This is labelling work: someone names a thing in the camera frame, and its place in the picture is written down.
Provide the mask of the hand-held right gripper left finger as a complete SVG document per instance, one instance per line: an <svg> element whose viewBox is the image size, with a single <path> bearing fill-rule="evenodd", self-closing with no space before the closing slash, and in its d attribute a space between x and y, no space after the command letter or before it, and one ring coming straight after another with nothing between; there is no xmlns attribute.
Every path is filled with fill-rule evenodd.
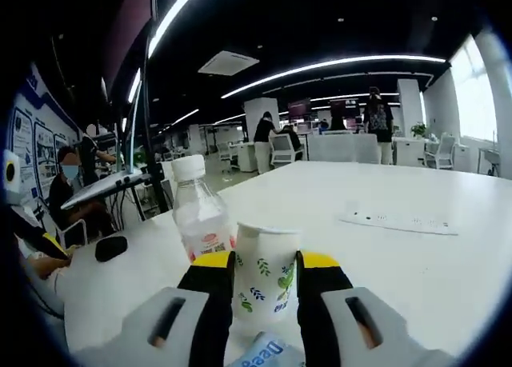
<svg viewBox="0 0 512 367"><path fill-rule="evenodd" d="M112 340L74 354L80 366L222 366L233 322L235 253L207 253L179 284L143 302Z"/></svg>

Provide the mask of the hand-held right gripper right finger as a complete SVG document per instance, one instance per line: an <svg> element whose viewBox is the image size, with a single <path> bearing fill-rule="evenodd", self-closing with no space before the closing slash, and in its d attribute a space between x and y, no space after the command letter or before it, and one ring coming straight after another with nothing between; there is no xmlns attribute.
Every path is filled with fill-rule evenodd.
<svg viewBox="0 0 512 367"><path fill-rule="evenodd" d="M308 366L452 366L454 357L420 345L406 319L355 287L330 256L296 253L297 319Z"/></svg>

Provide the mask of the person's left hand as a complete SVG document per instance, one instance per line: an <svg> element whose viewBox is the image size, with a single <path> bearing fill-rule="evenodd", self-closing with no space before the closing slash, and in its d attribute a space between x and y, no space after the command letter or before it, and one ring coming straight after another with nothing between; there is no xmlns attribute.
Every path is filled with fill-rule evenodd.
<svg viewBox="0 0 512 367"><path fill-rule="evenodd" d="M70 257L62 260L47 256L29 256L26 260L41 279L47 279L52 273L68 267L71 263Z"/></svg>

